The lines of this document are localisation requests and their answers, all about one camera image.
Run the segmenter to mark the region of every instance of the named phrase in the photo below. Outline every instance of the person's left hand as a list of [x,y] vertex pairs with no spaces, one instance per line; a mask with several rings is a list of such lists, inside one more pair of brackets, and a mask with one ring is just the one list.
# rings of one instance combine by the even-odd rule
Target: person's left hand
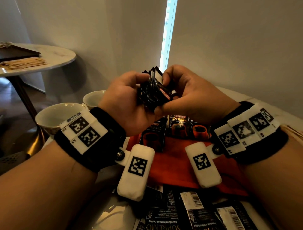
[[114,118],[126,131],[126,136],[137,135],[161,117],[137,105],[137,86],[149,79],[147,73],[135,71],[122,74],[106,90],[99,107]]

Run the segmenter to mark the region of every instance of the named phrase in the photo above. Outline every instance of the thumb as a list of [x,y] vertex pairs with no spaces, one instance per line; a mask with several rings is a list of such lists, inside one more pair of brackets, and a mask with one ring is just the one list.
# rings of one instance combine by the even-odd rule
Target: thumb
[[169,101],[162,106],[156,107],[155,115],[166,116],[187,114],[188,106],[188,99],[186,98],[186,96],[180,97],[173,101]]

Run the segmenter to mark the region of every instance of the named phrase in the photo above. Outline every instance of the wall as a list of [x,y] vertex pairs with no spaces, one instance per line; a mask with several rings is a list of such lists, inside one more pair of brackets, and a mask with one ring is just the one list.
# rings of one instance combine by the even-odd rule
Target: wall
[[120,74],[160,63],[166,1],[18,0],[33,43],[76,52],[75,62],[43,72],[47,97],[81,102]]
[[[0,6],[0,41],[15,43],[31,43],[17,4],[14,0],[1,0]],[[41,73],[31,73],[21,76],[22,80],[44,91]]]
[[178,0],[168,65],[303,118],[303,2]]

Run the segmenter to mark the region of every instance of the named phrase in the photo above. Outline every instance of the forearm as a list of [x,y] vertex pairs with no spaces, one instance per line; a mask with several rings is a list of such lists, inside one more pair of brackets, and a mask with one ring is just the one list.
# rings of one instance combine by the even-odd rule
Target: forearm
[[0,229],[65,229],[96,178],[53,141],[0,177]]
[[255,194],[281,229],[303,229],[303,146],[293,137],[276,154],[240,165]]

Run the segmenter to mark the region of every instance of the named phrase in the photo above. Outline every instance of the red coffee cup image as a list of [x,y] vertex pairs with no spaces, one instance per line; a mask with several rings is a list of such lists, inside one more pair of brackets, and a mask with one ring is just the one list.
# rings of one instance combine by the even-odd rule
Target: red coffee cup image
[[203,125],[195,125],[192,127],[193,134],[198,140],[208,140],[209,134],[207,128]]
[[159,135],[156,133],[145,133],[143,135],[143,144],[150,148],[153,148],[155,151],[161,148],[159,141]]
[[183,123],[173,124],[171,127],[171,133],[174,136],[178,136],[181,138],[187,137],[186,128]]

